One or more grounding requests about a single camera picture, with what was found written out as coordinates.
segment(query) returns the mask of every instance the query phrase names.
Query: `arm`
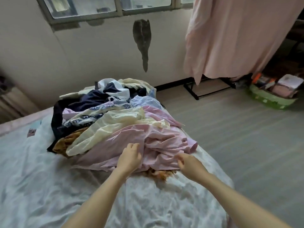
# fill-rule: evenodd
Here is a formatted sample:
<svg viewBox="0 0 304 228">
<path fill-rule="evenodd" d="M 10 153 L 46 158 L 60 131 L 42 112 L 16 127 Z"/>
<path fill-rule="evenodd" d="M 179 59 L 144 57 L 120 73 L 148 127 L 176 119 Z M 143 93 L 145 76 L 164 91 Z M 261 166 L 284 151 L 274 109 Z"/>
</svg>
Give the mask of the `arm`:
<svg viewBox="0 0 304 228">
<path fill-rule="evenodd" d="M 238 228 L 290 228 L 279 218 L 210 174 L 196 157 L 185 153 L 175 157 L 178 159 L 181 172 L 190 180 L 209 190 Z"/>
<path fill-rule="evenodd" d="M 117 168 L 96 192 L 68 219 L 62 228 L 103 228 L 116 195 L 127 177 L 138 168 L 141 154 L 139 144 L 128 144 L 119 157 Z"/>
</svg>

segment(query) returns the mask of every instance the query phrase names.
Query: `forearm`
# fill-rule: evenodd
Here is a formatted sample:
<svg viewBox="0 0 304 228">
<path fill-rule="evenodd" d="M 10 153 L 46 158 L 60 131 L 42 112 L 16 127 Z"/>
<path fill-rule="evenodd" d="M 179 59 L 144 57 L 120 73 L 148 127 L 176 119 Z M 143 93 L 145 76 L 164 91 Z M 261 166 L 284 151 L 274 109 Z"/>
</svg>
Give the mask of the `forearm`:
<svg viewBox="0 0 304 228">
<path fill-rule="evenodd" d="M 63 228 L 103 228 L 126 176 L 114 170 L 95 193 L 68 219 Z"/>
<path fill-rule="evenodd" d="M 290 228 L 289 225 L 264 210 L 210 174 L 199 180 L 218 200 L 238 228 Z"/>
</svg>

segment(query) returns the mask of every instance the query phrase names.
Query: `floor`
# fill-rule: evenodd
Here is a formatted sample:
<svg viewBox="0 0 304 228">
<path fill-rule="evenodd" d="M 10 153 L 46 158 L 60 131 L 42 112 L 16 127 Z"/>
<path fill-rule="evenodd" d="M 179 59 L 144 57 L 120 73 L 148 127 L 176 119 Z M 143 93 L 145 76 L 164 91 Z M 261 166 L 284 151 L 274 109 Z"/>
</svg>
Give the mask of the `floor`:
<svg viewBox="0 0 304 228">
<path fill-rule="evenodd" d="M 196 92 L 222 85 L 211 80 Z M 183 123 L 243 195 L 293 227 L 304 224 L 304 98 L 286 111 L 228 89 L 196 101 L 178 86 L 158 100 Z"/>
</svg>

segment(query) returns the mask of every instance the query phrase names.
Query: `window pane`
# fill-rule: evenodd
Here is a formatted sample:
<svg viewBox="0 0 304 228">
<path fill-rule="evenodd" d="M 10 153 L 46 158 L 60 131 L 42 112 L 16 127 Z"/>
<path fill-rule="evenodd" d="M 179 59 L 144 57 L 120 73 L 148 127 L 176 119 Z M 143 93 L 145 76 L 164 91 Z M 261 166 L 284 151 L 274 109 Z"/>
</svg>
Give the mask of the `window pane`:
<svg viewBox="0 0 304 228">
<path fill-rule="evenodd" d="M 193 3 L 194 0 L 181 0 L 181 3 L 182 4 L 185 4 L 185 3 Z"/>
<path fill-rule="evenodd" d="M 114 0 L 44 0 L 53 18 L 116 11 Z"/>
<path fill-rule="evenodd" d="M 144 9 L 171 5 L 171 0 L 120 0 L 123 10 Z"/>
</svg>

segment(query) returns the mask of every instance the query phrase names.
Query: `bed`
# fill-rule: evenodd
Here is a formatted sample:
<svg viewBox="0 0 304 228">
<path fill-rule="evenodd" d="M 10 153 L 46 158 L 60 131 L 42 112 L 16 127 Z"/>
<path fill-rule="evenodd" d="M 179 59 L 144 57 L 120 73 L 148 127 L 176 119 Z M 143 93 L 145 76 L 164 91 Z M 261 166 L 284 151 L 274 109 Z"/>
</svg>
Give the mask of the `bed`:
<svg viewBox="0 0 304 228">
<path fill-rule="evenodd" d="M 1 227 L 61 227 L 109 173 L 73 169 L 46 148 L 54 139 L 52 109 L 0 125 Z M 34 136 L 28 131 L 36 126 Z M 198 146 L 209 172 L 233 187 L 218 163 Z M 205 188 L 180 172 L 167 182 L 134 174 L 120 189 L 106 227 L 227 227 L 228 216 Z"/>
</svg>

